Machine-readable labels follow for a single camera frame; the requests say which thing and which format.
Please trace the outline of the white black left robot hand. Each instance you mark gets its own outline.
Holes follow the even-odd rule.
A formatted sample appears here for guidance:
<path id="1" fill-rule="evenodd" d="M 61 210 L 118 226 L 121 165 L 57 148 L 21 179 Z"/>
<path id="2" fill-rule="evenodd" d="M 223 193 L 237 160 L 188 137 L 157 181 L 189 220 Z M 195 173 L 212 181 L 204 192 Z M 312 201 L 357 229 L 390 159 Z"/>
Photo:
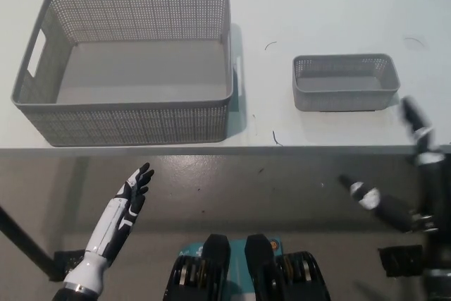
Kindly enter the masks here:
<path id="1" fill-rule="evenodd" d="M 104 289 L 105 271 L 128 239 L 146 200 L 147 184 L 154 170 L 145 163 L 110 199 L 99 218 L 82 261 L 63 280 L 55 300 L 98 300 Z"/>

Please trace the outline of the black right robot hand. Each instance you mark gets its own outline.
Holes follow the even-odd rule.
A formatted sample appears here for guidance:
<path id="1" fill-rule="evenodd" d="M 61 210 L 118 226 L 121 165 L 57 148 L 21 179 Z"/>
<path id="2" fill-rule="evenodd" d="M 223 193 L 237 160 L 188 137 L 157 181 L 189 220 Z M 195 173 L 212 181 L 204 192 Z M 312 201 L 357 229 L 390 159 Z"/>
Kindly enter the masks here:
<path id="1" fill-rule="evenodd" d="M 361 208 L 403 233 L 412 231 L 450 233 L 450 176 L 447 157 L 433 142 L 433 126 L 411 97 L 401 101 L 404 121 L 414 140 L 414 164 L 419 171 L 421 198 L 414 211 L 402 200 L 382 193 L 362 181 L 342 174 L 340 184 Z"/>

